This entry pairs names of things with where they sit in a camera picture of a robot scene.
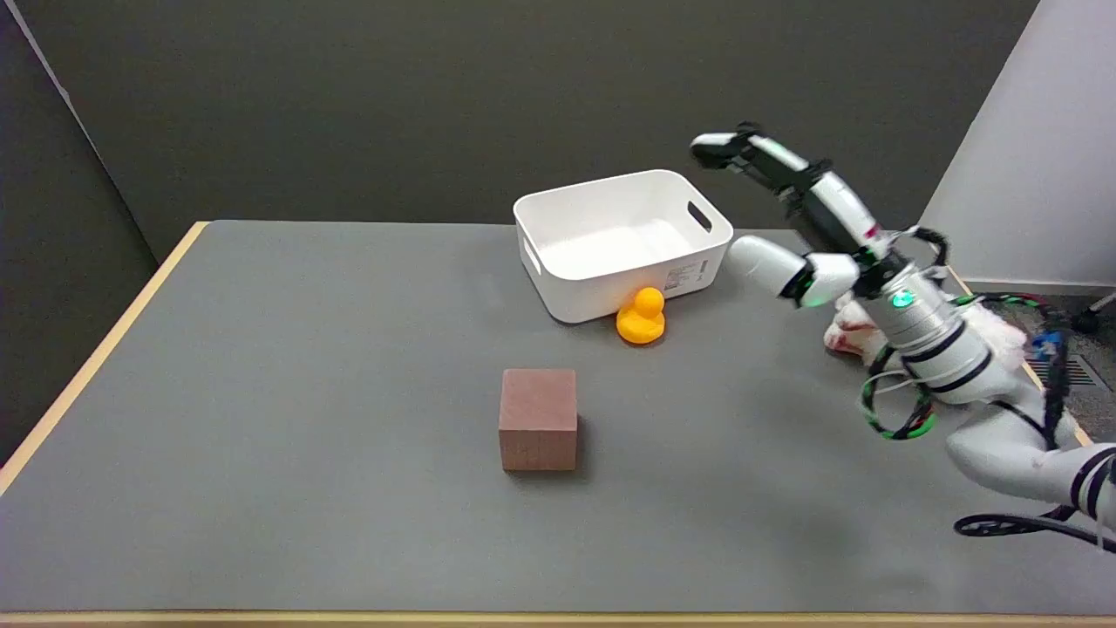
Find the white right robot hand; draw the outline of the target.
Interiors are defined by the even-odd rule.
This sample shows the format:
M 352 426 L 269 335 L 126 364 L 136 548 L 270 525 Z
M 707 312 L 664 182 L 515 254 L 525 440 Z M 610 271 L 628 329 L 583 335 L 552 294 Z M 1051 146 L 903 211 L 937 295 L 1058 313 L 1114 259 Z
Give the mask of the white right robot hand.
M 742 174 L 779 199 L 786 222 L 812 253 L 850 257 L 858 274 L 849 287 L 855 297 L 879 297 L 908 265 L 830 160 L 806 160 L 748 123 L 698 135 L 690 155 L 702 168 Z

